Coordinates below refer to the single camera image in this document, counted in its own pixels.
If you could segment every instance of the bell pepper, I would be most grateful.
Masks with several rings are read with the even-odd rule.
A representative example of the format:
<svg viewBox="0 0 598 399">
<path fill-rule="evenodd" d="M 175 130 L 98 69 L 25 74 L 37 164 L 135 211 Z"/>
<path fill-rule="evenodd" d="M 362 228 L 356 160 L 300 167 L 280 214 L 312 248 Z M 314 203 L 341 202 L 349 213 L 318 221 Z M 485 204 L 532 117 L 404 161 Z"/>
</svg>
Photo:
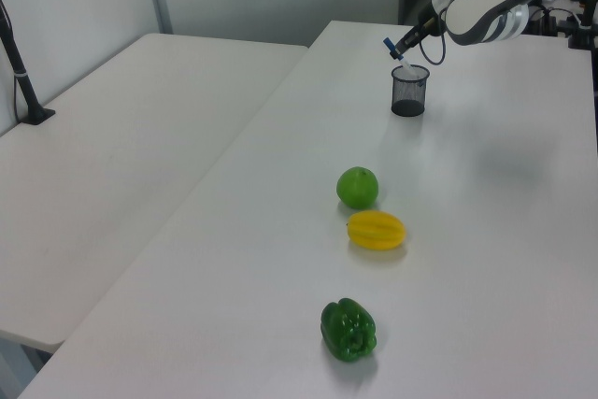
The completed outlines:
<svg viewBox="0 0 598 399">
<path fill-rule="evenodd" d="M 321 334 L 328 350 L 343 362 L 354 362 L 376 347 L 372 316 L 352 299 L 330 303 L 321 312 Z"/>
</svg>

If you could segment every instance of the mesh pen holder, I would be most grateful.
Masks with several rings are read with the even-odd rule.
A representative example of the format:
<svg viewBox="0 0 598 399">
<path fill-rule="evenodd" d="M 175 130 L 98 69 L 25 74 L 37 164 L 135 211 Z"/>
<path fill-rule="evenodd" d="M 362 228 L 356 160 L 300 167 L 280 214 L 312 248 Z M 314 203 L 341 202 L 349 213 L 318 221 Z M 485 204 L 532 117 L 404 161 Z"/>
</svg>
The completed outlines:
<svg viewBox="0 0 598 399">
<path fill-rule="evenodd" d="M 392 70 L 392 107 L 397 116 L 416 117 L 425 110 L 426 82 L 430 71 L 412 65 L 413 71 L 402 65 Z"/>
</svg>

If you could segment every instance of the lime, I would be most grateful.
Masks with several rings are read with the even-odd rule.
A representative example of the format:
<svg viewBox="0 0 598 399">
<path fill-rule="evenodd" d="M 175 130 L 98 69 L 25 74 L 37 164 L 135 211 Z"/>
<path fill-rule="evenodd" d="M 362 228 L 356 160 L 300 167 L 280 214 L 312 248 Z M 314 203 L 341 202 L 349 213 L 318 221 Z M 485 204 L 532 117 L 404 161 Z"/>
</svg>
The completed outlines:
<svg viewBox="0 0 598 399">
<path fill-rule="evenodd" d="M 350 168 L 338 179 L 336 194 L 349 207 L 367 209 L 376 202 L 376 175 L 367 168 Z"/>
</svg>

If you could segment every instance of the cup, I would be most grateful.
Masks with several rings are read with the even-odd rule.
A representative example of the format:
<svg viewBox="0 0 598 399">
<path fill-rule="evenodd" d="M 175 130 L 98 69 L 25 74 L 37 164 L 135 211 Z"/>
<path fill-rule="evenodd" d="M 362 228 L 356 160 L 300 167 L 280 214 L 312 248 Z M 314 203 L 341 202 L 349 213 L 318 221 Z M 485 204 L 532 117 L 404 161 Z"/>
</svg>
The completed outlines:
<svg viewBox="0 0 598 399">
<path fill-rule="evenodd" d="M 416 117 L 425 110 L 426 82 L 430 71 L 420 65 L 392 70 L 392 106 L 394 114 L 401 117 Z"/>
</svg>

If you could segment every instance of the table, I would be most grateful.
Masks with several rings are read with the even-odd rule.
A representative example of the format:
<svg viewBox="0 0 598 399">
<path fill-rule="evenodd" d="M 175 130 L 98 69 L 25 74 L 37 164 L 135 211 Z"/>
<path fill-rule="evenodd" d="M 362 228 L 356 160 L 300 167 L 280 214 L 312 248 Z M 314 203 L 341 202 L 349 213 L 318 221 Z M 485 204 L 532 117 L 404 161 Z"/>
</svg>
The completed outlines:
<svg viewBox="0 0 598 399">
<path fill-rule="evenodd" d="M 0 337 L 55 351 L 306 48 L 147 35 L 0 138 Z"/>
<path fill-rule="evenodd" d="M 399 118 L 382 39 L 405 31 L 332 22 L 22 399 L 595 397 L 589 55 L 449 43 L 426 112 Z M 401 249 L 349 243 L 354 165 Z M 354 364 L 321 342 L 342 297 L 377 321 Z"/>
</svg>

